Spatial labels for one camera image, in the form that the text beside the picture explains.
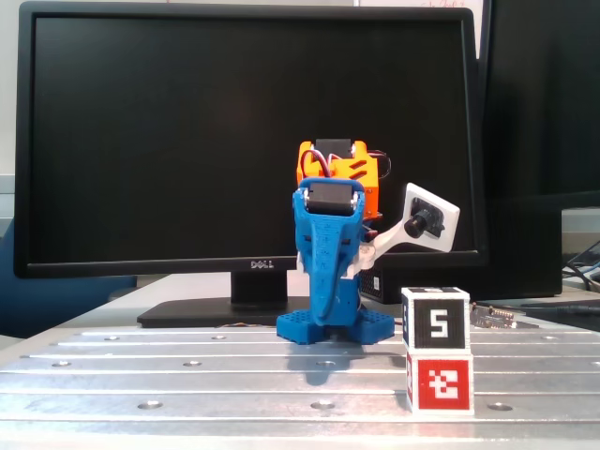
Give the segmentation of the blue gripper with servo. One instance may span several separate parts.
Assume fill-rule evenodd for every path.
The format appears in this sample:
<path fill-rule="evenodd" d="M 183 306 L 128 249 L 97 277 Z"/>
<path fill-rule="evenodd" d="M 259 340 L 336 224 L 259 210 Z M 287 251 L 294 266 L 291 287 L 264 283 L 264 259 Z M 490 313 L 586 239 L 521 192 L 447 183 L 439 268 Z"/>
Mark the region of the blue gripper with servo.
<path fill-rule="evenodd" d="M 295 244 L 309 276 L 312 320 L 351 326 L 358 315 L 358 277 L 347 271 L 363 234 L 366 193 L 351 179 L 309 177 L 292 195 Z"/>

